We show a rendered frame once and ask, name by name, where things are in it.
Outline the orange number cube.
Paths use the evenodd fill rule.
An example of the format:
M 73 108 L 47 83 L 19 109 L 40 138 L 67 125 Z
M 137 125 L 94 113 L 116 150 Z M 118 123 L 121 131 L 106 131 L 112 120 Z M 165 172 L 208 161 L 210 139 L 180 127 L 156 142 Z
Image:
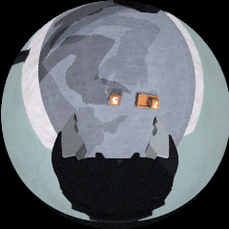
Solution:
M 151 109 L 157 109 L 158 110 L 159 103 L 160 103 L 160 100 L 158 100 L 157 98 L 149 97 L 148 106 Z
M 120 94 L 111 93 L 110 94 L 110 105 L 120 105 L 120 98 L 121 98 Z

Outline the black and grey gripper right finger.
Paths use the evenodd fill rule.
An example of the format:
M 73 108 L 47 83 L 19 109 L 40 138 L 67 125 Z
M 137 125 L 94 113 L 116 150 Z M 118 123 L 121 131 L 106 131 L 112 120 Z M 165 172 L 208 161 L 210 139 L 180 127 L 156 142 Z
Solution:
M 146 147 L 145 154 L 146 157 L 159 161 L 166 168 L 169 175 L 169 188 L 172 188 L 178 166 L 177 148 L 172 136 L 157 117 L 153 125 L 153 136 Z

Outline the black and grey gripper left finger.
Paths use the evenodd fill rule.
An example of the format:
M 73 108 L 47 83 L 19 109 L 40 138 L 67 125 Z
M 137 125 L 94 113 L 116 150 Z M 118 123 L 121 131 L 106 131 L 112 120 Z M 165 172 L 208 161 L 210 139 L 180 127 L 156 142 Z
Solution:
M 78 134 L 76 122 L 76 115 L 72 114 L 58 133 L 52 148 L 52 167 L 62 191 L 66 191 L 65 176 L 68 169 L 87 153 L 83 138 Z

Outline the brown wooden tray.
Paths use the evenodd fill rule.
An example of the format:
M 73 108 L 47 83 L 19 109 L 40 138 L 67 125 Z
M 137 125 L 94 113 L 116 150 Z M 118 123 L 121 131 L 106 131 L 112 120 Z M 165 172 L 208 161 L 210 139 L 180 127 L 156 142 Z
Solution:
M 154 97 L 154 98 L 157 98 L 158 99 L 158 96 L 156 95 L 150 95 L 150 94 L 137 94 L 137 97 L 136 97 L 136 106 L 137 107 L 142 107 L 142 108 L 150 108 L 148 106 L 148 100 L 149 100 L 149 97 Z

